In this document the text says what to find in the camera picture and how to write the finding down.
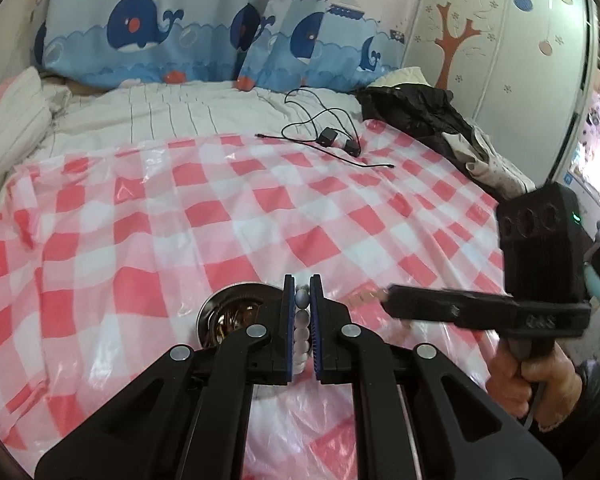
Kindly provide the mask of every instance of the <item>person's hand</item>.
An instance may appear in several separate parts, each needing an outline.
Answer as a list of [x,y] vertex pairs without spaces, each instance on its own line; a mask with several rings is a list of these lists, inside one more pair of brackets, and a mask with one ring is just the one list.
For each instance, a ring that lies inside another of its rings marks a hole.
[[509,415],[522,418],[529,411],[531,383],[546,383],[544,396],[534,413],[541,430],[560,424],[575,408],[582,394],[582,379],[558,343],[551,355],[520,365],[501,340],[489,363],[487,392]]

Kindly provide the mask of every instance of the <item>red and white checkered cloth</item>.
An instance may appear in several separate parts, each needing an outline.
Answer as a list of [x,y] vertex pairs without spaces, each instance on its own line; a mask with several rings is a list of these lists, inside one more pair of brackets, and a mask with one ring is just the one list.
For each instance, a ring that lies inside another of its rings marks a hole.
[[[365,161],[395,169],[232,135],[18,168],[0,212],[0,438],[27,471],[169,347],[197,347],[200,306],[225,285],[319,273],[334,299],[389,283],[501,290],[494,201],[411,137],[365,126]],[[487,335],[408,331],[378,304],[352,318],[486,378]],[[248,478],[355,478],[350,389],[310,370],[256,390]]]

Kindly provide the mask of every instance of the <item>whale curtain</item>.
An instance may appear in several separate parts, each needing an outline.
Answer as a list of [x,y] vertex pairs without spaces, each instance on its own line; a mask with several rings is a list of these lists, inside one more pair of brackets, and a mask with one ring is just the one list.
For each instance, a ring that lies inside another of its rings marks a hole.
[[399,68],[419,0],[38,0],[32,59],[98,88],[350,91]]

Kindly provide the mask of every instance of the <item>black sleeve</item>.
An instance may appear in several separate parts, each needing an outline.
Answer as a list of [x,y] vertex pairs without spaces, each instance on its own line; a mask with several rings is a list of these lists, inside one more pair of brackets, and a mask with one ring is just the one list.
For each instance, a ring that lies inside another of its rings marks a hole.
[[582,395],[573,413],[555,430],[532,433],[560,462],[567,480],[600,479],[600,365],[581,364]]

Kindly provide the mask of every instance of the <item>metal bowl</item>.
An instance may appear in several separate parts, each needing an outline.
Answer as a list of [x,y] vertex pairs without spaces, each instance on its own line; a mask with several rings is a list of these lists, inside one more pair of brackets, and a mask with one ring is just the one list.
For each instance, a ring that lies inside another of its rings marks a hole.
[[226,286],[208,298],[200,309],[197,322],[200,346],[218,346],[231,332],[255,323],[262,304],[281,300],[282,290],[266,283]]

